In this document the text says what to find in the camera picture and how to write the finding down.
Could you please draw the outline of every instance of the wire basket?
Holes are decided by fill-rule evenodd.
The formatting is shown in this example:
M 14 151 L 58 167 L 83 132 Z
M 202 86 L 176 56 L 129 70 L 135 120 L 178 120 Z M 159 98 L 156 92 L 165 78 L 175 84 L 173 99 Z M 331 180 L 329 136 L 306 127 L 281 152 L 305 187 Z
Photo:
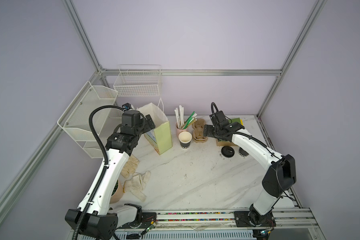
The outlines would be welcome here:
M 77 103 L 68 118 L 64 117 L 66 113 L 59 118 L 58 125 L 77 142 L 90 157 L 102 157 L 102 152 L 89 127 L 89 115 L 94 109 L 100 106 L 113 105 L 116 101 L 117 91 L 105 86 L 93 86 L 89 82 L 85 84 L 84 88 L 85 87 L 87 87 L 88 90 L 80 99 L 80 102 Z M 101 134 L 107 119 L 109 119 L 110 112 L 111 108 L 102 109 L 94 115 L 93 126 L 98 135 Z M 115 119 L 112 121 L 114 125 L 118 124 L 118 120 L 119 119 Z
M 113 85 L 119 92 L 119 97 L 160 95 L 162 85 L 160 65 L 119 65 L 119 71 Z

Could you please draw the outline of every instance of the marble table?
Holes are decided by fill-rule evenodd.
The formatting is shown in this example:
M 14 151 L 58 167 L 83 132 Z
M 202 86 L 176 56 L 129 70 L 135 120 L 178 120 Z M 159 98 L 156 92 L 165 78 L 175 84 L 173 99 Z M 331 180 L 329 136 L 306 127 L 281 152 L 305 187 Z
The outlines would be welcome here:
M 255 116 L 228 117 L 240 117 L 244 127 L 265 142 Z M 211 124 L 209 116 L 203 118 Z M 168 119 L 171 149 L 158 155 L 145 137 L 141 137 L 132 153 L 140 160 L 136 172 L 143 174 L 149 170 L 152 174 L 143 191 L 146 201 L 141 202 L 127 192 L 113 206 L 132 203 L 141 205 L 144 210 L 206 210 L 248 208 L 254 203 L 262 190 L 261 180 L 266 171 L 253 157 L 243 158 L 238 154 L 239 147 L 233 147 L 235 155 L 226 158 L 213 138 L 205 143 L 192 140 L 188 149 L 182 149 L 175 135 L 175 117 Z M 120 176 L 119 185 L 124 185 L 125 180 Z M 275 205 L 275 208 L 293 207 L 288 198 L 280 199 Z

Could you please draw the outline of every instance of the black paper cup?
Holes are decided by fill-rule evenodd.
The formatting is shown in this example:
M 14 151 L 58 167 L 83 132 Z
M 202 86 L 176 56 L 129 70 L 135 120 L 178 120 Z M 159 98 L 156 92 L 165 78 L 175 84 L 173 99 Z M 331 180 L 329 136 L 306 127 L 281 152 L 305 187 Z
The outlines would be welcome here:
M 182 148 L 187 149 L 191 144 L 192 134 L 190 132 L 181 132 L 179 134 L 179 141 Z

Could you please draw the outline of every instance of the black mounting plate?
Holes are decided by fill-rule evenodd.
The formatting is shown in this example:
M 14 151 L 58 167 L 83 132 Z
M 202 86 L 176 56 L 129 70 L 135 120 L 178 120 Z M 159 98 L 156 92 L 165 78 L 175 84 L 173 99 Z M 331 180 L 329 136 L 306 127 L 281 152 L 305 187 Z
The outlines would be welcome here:
M 250 211 L 233 212 L 237 227 L 254 227 L 252 224 L 250 224 L 250 218 L 248 216 L 249 213 Z M 265 223 L 260 224 L 258 227 L 272 227 L 272 224 L 269 221 L 272 221 L 273 226 L 276 226 L 272 212 L 270 212 L 265 219 Z
M 143 212 L 142 222 L 138 228 L 146 229 L 151 225 L 152 221 L 156 221 L 156 213 L 155 212 Z M 121 229 L 133 229 L 133 228 L 131 228 L 130 225 L 128 225 L 128 223 L 122 225 L 120 228 Z

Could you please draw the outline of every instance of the light green paper bag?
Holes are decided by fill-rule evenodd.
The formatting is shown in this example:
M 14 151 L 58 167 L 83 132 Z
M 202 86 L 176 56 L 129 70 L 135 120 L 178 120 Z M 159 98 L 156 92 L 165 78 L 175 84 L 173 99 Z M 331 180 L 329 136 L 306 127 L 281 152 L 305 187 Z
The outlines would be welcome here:
M 145 138 L 155 148 L 157 153 L 161 155 L 172 147 L 171 129 L 169 121 L 164 112 L 155 104 L 149 103 L 137 109 L 144 116 L 150 115 L 156 128 L 144 133 Z

